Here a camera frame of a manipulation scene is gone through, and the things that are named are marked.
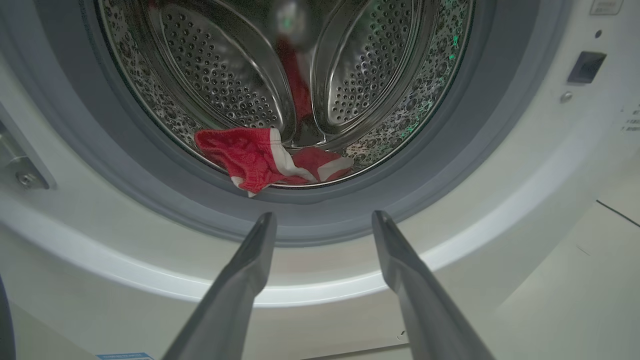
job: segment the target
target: screw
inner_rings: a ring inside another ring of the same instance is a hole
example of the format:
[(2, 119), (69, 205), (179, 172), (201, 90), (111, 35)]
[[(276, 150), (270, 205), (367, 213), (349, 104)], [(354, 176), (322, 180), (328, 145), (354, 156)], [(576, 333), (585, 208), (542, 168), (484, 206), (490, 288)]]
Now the screw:
[(572, 98), (573, 98), (573, 93), (570, 91), (567, 91), (564, 94), (560, 95), (560, 103), (564, 104), (569, 100), (571, 100)]
[(18, 183), (27, 190), (30, 189), (37, 180), (36, 175), (29, 172), (17, 172), (15, 178), (18, 180)]

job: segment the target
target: label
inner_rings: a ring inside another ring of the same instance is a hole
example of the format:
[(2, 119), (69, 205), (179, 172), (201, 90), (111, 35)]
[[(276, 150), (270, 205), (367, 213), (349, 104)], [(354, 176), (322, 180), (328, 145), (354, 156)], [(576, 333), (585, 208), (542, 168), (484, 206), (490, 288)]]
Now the label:
[(591, 5), (592, 15), (616, 15), (620, 12), (623, 0), (594, 0)]
[(100, 360), (154, 360), (146, 352), (130, 352), (128, 354), (96, 355)]

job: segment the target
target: laundry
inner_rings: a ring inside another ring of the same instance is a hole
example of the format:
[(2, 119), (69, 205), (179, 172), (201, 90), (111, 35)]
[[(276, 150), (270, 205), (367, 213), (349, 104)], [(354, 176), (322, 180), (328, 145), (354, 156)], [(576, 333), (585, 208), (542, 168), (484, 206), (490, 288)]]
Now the laundry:
[(267, 186), (314, 184), (338, 179), (353, 166), (353, 159), (335, 152), (306, 147), (291, 156), (277, 129), (205, 129), (195, 134), (204, 156), (224, 167), (231, 181), (255, 196)]

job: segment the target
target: washing machine drum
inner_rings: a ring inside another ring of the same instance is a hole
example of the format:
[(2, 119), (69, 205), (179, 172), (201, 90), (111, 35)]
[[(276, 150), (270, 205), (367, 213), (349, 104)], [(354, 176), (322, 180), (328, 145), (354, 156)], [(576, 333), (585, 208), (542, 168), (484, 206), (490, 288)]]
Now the washing machine drum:
[[(13, 29), (3, 52), (21, 55), (13, 67), (53, 128), (127, 195), (238, 241), (273, 211), (279, 246), (311, 246), (370, 233), (375, 209), (409, 217), (486, 159), (531, 99), (501, 101), (516, 71), (543, 66), (525, 56), (539, 2), (42, 1), (48, 44)], [(233, 127), (354, 165), (250, 199), (194, 140)]]

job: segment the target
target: washing machine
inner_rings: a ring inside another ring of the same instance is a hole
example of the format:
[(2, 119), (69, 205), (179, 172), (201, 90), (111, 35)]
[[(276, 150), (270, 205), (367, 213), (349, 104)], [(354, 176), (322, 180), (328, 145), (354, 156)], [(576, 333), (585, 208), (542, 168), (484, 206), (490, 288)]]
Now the washing machine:
[[(244, 358), (398, 345), (382, 209), (483, 336), (640, 148), (639, 16), (631, 0), (3, 1), (7, 296), (91, 354), (161, 358), (270, 211)], [(248, 197), (194, 141), (231, 127), (353, 167)]]

